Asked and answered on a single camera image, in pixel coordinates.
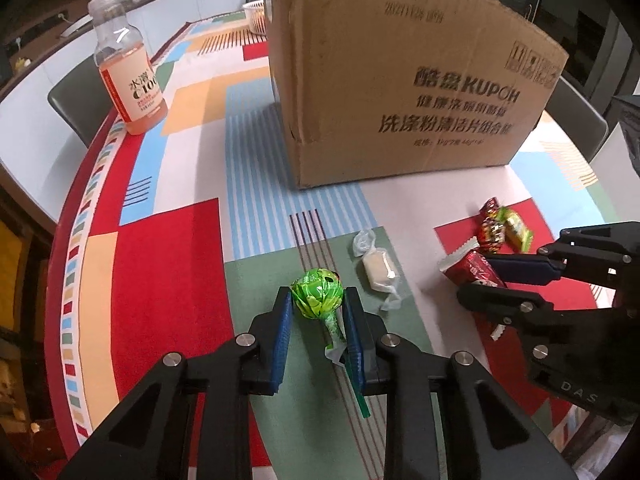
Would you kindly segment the green lollipop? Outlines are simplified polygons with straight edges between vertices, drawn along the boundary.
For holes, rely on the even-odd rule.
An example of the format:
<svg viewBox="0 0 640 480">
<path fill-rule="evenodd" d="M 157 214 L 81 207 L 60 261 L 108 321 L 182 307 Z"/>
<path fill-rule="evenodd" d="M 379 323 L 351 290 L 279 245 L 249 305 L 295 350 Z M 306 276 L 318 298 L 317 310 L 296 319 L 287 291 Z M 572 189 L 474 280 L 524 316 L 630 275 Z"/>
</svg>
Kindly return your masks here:
<svg viewBox="0 0 640 480">
<path fill-rule="evenodd" d="M 346 336 L 338 320 L 338 310 L 341 309 L 344 297 L 340 277 L 326 268 L 310 269 L 291 284 L 290 291 L 294 304 L 303 317 L 319 321 L 323 325 L 330 340 L 324 348 L 324 355 L 335 366 L 344 368 L 360 415 L 369 418 L 371 413 L 367 401 L 358 391 L 354 368 L 347 362 Z"/>
</svg>

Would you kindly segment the white fruit basket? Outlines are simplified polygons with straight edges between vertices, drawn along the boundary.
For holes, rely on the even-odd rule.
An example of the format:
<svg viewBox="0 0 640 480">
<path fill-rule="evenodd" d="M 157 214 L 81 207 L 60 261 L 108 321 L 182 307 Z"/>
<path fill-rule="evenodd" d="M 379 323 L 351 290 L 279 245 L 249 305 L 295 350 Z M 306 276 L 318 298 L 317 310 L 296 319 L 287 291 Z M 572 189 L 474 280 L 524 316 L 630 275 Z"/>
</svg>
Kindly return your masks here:
<svg viewBox="0 0 640 480">
<path fill-rule="evenodd" d="M 255 0 L 242 5 L 250 32 L 257 36 L 267 35 L 265 0 Z"/>
</svg>

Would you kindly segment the light green snack packet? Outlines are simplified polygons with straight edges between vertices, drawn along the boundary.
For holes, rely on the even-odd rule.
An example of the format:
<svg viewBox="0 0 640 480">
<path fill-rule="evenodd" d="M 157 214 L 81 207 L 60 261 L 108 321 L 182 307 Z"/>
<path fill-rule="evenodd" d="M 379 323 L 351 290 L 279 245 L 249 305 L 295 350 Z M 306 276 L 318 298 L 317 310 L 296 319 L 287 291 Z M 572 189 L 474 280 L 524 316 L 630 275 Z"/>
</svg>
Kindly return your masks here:
<svg viewBox="0 0 640 480">
<path fill-rule="evenodd" d="M 534 233 L 526 226 L 521 215 L 513 208 L 501 207 L 498 219 L 504 226 L 506 239 L 512 248 L 520 254 L 527 254 L 532 247 Z"/>
</svg>

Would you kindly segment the colourful patchwork tablecloth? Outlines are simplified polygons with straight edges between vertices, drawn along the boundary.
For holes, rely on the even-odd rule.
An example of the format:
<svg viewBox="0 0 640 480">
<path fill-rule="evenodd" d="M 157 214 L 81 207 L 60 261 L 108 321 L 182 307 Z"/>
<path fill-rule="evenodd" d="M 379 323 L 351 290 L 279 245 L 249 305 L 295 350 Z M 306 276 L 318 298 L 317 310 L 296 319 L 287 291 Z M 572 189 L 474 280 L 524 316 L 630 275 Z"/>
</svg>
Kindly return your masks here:
<svg viewBox="0 0 640 480">
<path fill-rule="evenodd" d="M 155 57 L 167 118 L 130 136 L 102 117 L 58 220 L 46 307 L 56 426 L 74 455 L 168 351 L 199 356 L 246 330 L 277 290 L 333 266 L 376 310 L 352 239 L 375 232 L 400 272 L 387 325 L 427 351 L 474 353 L 558 447 L 586 412 L 526 379 L 513 332 L 466 312 L 437 270 L 489 197 L 536 245 L 615 219 L 596 174 L 549 115 L 510 164 L 300 190 L 288 166 L 266 40 L 242 13 L 183 25 Z"/>
</svg>

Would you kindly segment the pink drink plastic bottle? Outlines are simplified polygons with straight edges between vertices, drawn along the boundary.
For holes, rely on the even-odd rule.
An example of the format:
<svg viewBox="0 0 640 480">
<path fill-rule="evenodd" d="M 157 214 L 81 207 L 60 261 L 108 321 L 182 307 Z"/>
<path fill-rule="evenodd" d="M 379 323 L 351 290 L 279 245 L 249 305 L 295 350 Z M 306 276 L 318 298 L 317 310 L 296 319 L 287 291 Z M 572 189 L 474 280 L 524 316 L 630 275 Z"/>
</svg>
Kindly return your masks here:
<svg viewBox="0 0 640 480">
<path fill-rule="evenodd" d="M 124 0 L 90 0 L 96 33 L 93 58 L 115 110 L 132 136 L 166 118 L 168 107 L 141 32 L 127 18 Z"/>
</svg>

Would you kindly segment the dark grey chair right far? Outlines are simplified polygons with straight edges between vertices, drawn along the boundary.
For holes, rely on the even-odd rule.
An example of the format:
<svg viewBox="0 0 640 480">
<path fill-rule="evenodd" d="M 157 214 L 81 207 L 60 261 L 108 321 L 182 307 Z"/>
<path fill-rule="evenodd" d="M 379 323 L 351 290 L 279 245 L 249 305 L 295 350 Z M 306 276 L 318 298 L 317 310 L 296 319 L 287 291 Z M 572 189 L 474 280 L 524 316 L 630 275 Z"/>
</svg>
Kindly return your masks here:
<svg viewBox="0 0 640 480">
<path fill-rule="evenodd" d="M 600 113 L 564 77 L 556 83 L 546 112 L 591 162 L 608 137 L 608 124 Z"/>
</svg>

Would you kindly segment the clear wrapped white candy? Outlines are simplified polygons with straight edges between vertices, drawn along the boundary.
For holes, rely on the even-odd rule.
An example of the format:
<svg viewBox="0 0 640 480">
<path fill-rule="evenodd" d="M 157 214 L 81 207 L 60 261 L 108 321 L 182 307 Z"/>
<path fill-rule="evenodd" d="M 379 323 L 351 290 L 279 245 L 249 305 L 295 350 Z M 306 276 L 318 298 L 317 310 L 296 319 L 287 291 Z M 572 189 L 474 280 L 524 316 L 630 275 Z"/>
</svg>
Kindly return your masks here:
<svg viewBox="0 0 640 480">
<path fill-rule="evenodd" d="M 359 231 L 352 240 L 352 252 L 361 260 L 370 287 L 386 295 L 380 309 L 398 310 L 402 301 L 398 290 L 401 275 L 388 251 L 376 244 L 375 232 Z"/>
</svg>

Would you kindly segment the black glass cabinet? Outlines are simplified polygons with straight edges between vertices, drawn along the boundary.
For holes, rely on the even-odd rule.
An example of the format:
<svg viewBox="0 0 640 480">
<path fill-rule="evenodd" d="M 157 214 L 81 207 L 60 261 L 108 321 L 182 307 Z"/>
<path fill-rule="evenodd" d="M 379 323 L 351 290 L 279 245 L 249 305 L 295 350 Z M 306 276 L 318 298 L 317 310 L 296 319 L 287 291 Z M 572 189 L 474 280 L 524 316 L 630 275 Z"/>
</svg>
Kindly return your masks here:
<svg viewBox="0 0 640 480">
<path fill-rule="evenodd" d="M 636 92 L 639 51 L 612 6 L 606 0 L 499 1 L 563 47 L 563 77 L 614 125 L 620 114 L 614 96 Z"/>
</svg>

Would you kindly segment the red snack packet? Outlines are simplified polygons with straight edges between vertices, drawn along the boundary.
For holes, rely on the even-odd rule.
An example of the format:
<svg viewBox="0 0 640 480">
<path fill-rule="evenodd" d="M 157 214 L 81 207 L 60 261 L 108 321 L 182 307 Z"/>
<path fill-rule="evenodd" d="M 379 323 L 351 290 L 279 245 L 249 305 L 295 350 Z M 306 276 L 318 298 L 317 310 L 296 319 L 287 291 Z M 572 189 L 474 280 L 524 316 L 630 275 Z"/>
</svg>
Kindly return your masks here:
<svg viewBox="0 0 640 480">
<path fill-rule="evenodd" d="M 475 236 L 439 261 L 438 270 L 457 286 L 480 284 L 506 288 L 487 258 L 480 253 Z"/>
</svg>

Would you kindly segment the red patterned candy packet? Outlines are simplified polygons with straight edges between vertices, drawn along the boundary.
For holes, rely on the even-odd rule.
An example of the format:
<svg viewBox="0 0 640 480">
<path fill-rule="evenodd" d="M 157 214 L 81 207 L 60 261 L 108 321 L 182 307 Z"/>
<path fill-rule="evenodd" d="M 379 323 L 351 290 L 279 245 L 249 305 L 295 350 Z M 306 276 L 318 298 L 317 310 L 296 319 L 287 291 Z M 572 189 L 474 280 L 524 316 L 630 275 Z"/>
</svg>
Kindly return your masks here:
<svg viewBox="0 0 640 480">
<path fill-rule="evenodd" d="M 491 197 L 480 208 L 476 238 L 484 254 L 496 254 L 506 241 L 506 227 L 501 218 L 500 204 L 495 197 Z"/>
</svg>

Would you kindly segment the dark grey chair left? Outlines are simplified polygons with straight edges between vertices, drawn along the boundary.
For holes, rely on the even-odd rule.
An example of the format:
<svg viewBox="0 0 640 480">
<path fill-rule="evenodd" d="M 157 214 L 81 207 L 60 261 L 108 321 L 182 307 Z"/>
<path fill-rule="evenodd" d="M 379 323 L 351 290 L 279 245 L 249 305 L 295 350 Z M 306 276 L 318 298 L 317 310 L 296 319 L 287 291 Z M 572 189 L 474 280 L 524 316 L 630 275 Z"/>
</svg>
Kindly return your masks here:
<svg viewBox="0 0 640 480">
<path fill-rule="evenodd" d="M 113 108 L 92 56 L 85 58 L 48 93 L 50 107 L 88 148 Z"/>
</svg>

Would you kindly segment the brown cardboard box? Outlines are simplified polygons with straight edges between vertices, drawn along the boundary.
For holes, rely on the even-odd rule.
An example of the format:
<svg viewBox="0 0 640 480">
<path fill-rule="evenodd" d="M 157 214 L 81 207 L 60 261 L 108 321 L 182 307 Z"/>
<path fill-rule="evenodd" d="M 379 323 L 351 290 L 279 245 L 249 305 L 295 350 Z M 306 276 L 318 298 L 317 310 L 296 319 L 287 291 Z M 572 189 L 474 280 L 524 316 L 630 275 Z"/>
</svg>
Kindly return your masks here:
<svg viewBox="0 0 640 480">
<path fill-rule="evenodd" d="M 301 188 L 503 166 L 567 60 L 497 0 L 266 0 L 265 10 Z"/>
</svg>

